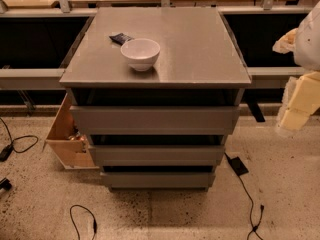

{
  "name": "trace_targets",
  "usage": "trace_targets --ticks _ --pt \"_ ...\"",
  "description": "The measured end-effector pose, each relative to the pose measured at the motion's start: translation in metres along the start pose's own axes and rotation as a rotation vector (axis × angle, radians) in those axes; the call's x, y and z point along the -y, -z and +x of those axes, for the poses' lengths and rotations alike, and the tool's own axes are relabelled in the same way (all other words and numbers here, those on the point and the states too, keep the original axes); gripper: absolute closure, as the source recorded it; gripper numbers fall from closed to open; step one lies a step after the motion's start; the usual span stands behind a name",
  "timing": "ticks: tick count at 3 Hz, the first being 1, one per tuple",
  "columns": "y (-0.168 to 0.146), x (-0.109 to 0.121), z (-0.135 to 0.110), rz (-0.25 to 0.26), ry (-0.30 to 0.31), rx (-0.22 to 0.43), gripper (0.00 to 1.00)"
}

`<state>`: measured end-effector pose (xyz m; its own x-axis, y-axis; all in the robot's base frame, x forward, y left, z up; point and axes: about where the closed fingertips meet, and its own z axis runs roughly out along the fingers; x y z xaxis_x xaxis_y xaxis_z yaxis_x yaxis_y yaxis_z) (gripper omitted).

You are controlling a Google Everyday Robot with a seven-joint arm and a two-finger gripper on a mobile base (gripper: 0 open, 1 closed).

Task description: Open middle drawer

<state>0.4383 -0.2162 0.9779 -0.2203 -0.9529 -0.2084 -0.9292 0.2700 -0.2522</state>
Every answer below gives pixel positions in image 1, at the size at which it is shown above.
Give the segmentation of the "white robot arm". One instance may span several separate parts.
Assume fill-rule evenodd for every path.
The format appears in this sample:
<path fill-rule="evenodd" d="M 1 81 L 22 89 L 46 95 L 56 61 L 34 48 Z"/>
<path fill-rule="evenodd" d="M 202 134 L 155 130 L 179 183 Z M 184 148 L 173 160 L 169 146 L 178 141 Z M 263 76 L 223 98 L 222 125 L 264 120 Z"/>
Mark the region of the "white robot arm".
<path fill-rule="evenodd" d="M 290 136 L 320 108 L 320 2 L 298 28 L 276 41 L 272 50 L 282 54 L 292 52 L 294 62 L 305 70 L 299 78 L 289 78 L 277 116 L 277 133 Z"/>

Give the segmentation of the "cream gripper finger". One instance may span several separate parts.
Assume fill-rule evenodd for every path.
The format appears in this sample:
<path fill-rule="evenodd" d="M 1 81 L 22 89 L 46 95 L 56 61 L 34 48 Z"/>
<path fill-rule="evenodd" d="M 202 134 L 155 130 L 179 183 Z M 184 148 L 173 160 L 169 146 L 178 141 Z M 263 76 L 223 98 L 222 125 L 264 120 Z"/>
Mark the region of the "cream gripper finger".
<path fill-rule="evenodd" d="M 320 108 L 320 72 L 290 77 L 277 115 L 278 132 L 297 132 Z"/>

